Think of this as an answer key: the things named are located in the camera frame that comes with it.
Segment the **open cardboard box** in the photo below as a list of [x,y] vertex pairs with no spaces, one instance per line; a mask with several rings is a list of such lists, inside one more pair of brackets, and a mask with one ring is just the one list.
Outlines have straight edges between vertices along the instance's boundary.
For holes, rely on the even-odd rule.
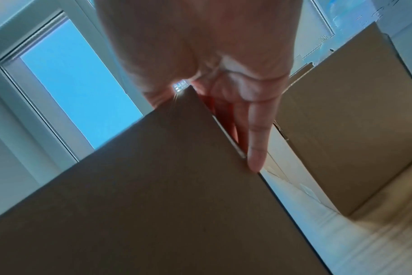
[[192,87],[0,216],[0,274],[330,274]]
[[269,171],[350,215],[412,163],[412,76],[375,23],[290,83]]

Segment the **hand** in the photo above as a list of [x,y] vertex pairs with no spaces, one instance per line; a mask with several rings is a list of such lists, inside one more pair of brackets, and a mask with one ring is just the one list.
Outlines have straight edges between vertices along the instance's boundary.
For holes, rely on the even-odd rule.
[[121,64],[154,106],[190,79],[261,170],[302,0],[96,0]]

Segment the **cardboard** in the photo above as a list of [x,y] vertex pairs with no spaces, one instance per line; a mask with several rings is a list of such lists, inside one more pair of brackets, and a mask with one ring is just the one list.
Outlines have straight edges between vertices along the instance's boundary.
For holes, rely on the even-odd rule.
[[0,274],[329,271],[188,88],[0,216]]
[[290,85],[276,123],[288,180],[349,215],[412,163],[412,77],[372,24]]

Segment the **box flap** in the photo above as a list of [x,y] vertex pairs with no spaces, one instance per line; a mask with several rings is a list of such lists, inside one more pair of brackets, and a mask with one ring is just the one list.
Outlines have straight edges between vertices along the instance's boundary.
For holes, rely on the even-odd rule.
[[290,86],[276,121],[348,214],[412,162],[412,79],[374,23]]
[[326,275],[192,87],[0,217],[0,274]]

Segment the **blue sky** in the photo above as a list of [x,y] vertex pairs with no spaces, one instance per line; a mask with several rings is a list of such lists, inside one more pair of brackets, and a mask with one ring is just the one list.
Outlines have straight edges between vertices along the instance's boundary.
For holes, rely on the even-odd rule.
[[69,20],[21,58],[93,148],[142,117]]

